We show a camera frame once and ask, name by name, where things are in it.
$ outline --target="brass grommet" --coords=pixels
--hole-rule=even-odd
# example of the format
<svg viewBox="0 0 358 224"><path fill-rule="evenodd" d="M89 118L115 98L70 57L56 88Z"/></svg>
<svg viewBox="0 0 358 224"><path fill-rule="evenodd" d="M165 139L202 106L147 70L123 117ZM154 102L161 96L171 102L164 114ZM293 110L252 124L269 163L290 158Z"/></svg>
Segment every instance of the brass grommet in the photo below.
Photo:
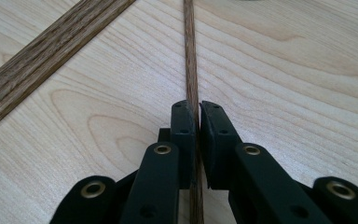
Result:
<svg viewBox="0 0 358 224"><path fill-rule="evenodd" d="M164 155L170 153L171 148L169 146L158 146L155 147L154 151L159 155Z"/></svg>
<svg viewBox="0 0 358 224"><path fill-rule="evenodd" d="M81 189L80 194L83 198L91 199L100 196L106 186L99 180L91 181Z"/></svg>
<svg viewBox="0 0 358 224"><path fill-rule="evenodd" d="M248 153L249 155L256 156L261 153L260 149L257 147L245 146L243 147L243 151Z"/></svg>
<svg viewBox="0 0 358 224"><path fill-rule="evenodd" d="M352 200L356 197L356 194L352 189L348 188L347 186L337 181L328 182L326 187L331 193L342 199Z"/></svg>

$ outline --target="clamp jaw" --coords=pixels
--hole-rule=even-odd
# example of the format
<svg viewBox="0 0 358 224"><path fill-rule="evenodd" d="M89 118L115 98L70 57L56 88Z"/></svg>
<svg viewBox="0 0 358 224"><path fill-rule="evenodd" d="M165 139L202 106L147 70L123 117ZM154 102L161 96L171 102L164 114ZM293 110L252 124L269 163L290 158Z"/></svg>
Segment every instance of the clamp jaw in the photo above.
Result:
<svg viewBox="0 0 358 224"><path fill-rule="evenodd" d="M208 187L228 190L237 223L358 223L358 188L322 177L297 183L261 146L243 143L220 105L202 102L200 149ZM138 171L117 183L105 176L79 181L51 223L176 223L179 189L193 179L196 132L190 104L172 106Z"/></svg>

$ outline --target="clamp hole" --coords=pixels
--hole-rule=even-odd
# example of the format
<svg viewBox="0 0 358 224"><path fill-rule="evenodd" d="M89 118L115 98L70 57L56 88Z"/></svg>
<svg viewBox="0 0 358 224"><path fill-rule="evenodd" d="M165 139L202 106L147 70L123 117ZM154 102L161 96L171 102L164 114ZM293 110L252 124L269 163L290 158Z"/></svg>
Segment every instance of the clamp hole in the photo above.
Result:
<svg viewBox="0 0 358 224"><path fill-rule="evenodd" d="M290 211L296 217L307 218L310 215L309 212L307 211L307 209L305 209L304 207L299 206L299 205L290 206Z"/></svg>
<svg viewBox="0 0 358 224"><path fill-rule="evenodd" d="M155 217L157 214L157 207L153 204L145 204L140 210L141 216L145 218Z"/></svg>
<svg viewBox="0 0 358 224"><path fill-rule="evenodd" d="M81 189L80 194L83 198L91 199L100 196L105 191L106 185L97 180L91 181Z"/></svg>
<svg viewBox="0 0 358 224"><path fill-rule="evenodd" d="M155 147L154 151L159 155L164 155L170 153L171 148L169 146L158 146Z"/></svg>
<svg viewBox="0 0 358 224"><path fill-rule="evenodd" d="M258 149L257 147L251 147L251 146L243 147L243 150L247 154L252 155L252 156L256 156L261 153L260 149Z"/></svg>
<svg viewBox="0 0 358 224"><path fill-rule="evenodd" d="M338 196L339 198L352 200L356 197L356 194L353 192L352 189L346 187L345 185L337 181L328 182L326 187L331 193Z"/></svg>

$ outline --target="wood grain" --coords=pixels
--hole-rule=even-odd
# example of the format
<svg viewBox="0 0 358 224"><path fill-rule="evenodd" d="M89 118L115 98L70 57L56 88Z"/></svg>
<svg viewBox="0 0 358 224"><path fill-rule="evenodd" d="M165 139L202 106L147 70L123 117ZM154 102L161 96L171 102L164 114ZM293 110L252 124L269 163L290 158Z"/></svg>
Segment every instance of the wood grain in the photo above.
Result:
<svg viewBox="0 0 358 224"><path fill-rule="evenodd" d="M194 27L194 7L192 0L184 0L185 20L185 56L186 56L186 99L193 109L195 123L200 124L199 114L199 83L197 78L196 34ZM194 158L194 177L190 186L190 223L202 224L202 158L200 152L199 132L197 132L197 146Z"/></svg>
<svg viewBox="0 0 358 224"><path fill-rule="evenodd" d="M0 1L0 66L76 2ZM295 180L358 186L358 1L194 4L200 100ZM186 98L183 15L183 0L136 1L0 122L0 223L48 223L79 179L139 167ZM203 201L205 223L235 223L226 192Z"/></svg>
<svg viewBox="0 0 358 224"><path fill-rule="evenodd" d="M80 1L0 67L0 120L134 1Z"/></svg>

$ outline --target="wooden table surface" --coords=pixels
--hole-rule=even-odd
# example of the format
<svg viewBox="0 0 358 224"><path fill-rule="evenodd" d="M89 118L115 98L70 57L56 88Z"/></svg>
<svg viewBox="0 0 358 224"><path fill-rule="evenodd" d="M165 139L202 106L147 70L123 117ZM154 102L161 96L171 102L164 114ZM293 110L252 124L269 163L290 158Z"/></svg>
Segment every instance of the wooden table surface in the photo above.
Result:
<svg viewBox="0 0 358 224"><path fill-rule="evenodd" d="M76 2L0 1L0 66ZM358 1L196 0L195 14L200 99L293 179L358 186ZM139 167L186 98L183 21L182 0L138 0L0 122L0 223L47 223L80 179ZM226 192L205 188L204 208L235 223Z"/></svg>

